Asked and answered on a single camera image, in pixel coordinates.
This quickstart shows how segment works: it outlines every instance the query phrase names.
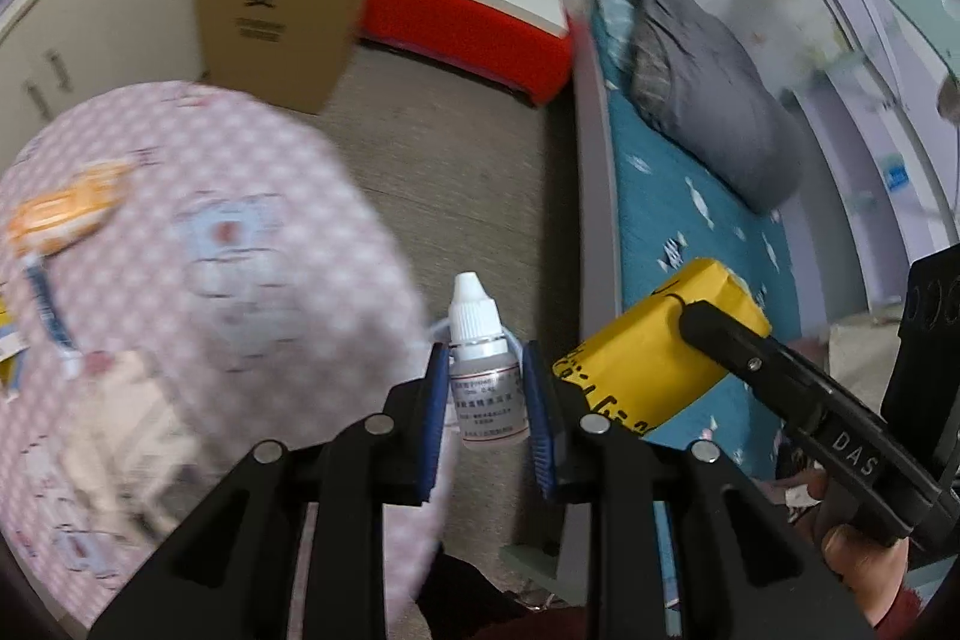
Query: person's leg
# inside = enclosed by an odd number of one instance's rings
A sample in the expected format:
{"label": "person's leg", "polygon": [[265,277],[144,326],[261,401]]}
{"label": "person's leg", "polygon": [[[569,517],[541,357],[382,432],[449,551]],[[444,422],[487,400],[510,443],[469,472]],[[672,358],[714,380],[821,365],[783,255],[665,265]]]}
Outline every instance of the person's leg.
{"label": "person's leg", "polygon": [[469,640],[491,624],[530,614],[472,564],[448,557],[443,547],[433,560],[416,606],[424,615],[433,640]]}

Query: pink tablecloth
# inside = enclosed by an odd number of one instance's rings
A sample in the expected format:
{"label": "pink tablecloth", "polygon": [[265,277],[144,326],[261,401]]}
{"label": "pink tablecloth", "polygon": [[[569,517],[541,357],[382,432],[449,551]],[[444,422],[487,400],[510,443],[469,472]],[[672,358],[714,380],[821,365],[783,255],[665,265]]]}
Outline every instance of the pink tablecloth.
{"label": "pink tablecloth", "polygon": [[[394,240],[317,131],[248,95],[169,82],[71,109],[0,181],[0,225],[25,199],[121,157],[137,162],[127,200],[48,262],[56,304],[85,354],[149,357],[220,469],[267,437],[324,441],[422,374],[424,313]],[[245,314],[250,288],[224,268],[256,278],[256,314]],[[69,379],[6,242],[0,280],[30,343],[21,394],[0,402],[0,525],[53,597],[90,624],[151,549],[98,530],[73,491],[61,466],[82,379]],[[451,450],[428,506],[387,509],[391,620],[432,555]]]}

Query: white bottle cap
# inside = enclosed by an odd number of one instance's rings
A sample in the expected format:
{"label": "white bottle cap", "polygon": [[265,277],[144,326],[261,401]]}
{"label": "white bottle cap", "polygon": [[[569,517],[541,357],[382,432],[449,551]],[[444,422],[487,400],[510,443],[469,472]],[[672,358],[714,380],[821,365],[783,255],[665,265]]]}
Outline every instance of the white bottle cap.
{"label": "white bottle cap", "polygon": [[450,344],[461,345],[503,336],[496,302],[480,285],[476,272],[461,272],[453,283],[450,302]]}

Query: cabinet door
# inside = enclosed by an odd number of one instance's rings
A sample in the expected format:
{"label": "cabinet door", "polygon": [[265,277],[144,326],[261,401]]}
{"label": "cabinet door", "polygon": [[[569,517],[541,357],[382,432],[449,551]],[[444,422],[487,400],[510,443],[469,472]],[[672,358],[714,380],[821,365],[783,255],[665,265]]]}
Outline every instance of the cabinet door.
{"label": "cabinet door", "polygon": [[193,0],[37,0],[16,29],[56,114],[124,85],[203,71]]}
{"label": "cabinet door", "polygon": [[13,30],[0,42],[0,175],[52,114]]}

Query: blue bedding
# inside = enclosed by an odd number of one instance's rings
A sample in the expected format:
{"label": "blue bedding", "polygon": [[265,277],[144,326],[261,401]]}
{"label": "blue bedding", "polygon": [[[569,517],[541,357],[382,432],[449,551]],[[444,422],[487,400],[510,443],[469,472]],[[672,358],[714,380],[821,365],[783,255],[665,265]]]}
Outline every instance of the blue bedding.
{"label": "blue bedding", "polygon": [[[606,26],[594,9],[592,33],[607,83],[616,172],[623,309],[664,282],[690,259],[716,258],[750,286],[787,341],[800,335],[797,290],[779,214],[755,215],[722,182],[651,129],[628,100],[627,76],[613,62]],[[672,447],[708,436],[744,471],[772,477],[779,419],[736,378],[652,432],[648,439]]]}

